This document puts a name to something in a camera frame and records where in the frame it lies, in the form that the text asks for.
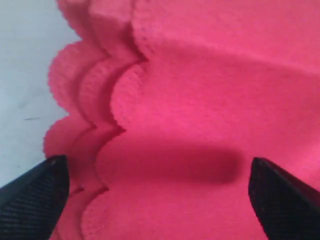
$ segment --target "white surface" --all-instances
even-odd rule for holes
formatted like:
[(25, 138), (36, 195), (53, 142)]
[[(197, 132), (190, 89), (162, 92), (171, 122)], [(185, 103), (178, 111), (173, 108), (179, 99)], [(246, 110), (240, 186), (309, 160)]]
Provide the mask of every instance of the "white surface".
[(66, 114), (48, 67), (77, 39), (54, 0), (0, 0), (0, 187), (44, 160), (43, 137)]

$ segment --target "stacked felt layers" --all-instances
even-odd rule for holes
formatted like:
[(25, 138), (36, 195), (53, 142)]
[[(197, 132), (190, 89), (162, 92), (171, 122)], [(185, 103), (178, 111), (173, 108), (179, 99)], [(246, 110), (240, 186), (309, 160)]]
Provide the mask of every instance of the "stacked felt layers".
[(52, 239), (266, 239), (254, 156), (320, 189), (320, 2), (58, 0), (82, 41), (53, 60), (69, 158)]

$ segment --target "pink fabric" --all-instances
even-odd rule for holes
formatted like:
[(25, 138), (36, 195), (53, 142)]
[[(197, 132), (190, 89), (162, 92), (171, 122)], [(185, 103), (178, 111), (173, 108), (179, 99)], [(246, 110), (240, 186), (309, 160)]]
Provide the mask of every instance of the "pink fabric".
[(320, 190), (320, 2), (58, 0), (82, 41), (53, 60), (69, 116), (62, 240), (267, 239), (251, 160)]

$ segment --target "textured black plastic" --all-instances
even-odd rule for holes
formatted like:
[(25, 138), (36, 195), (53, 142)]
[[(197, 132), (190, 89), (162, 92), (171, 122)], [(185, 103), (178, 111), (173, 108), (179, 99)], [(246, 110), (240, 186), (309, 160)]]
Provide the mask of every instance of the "textured black plastic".
[(64, 156), (50, 158), (0, 188), (0, 240), (48, 240), (68, 195)]
[(320, 193), (315, 189), (271, 161), (255, 158), (248, 193), (269, 240), (320, 240)]

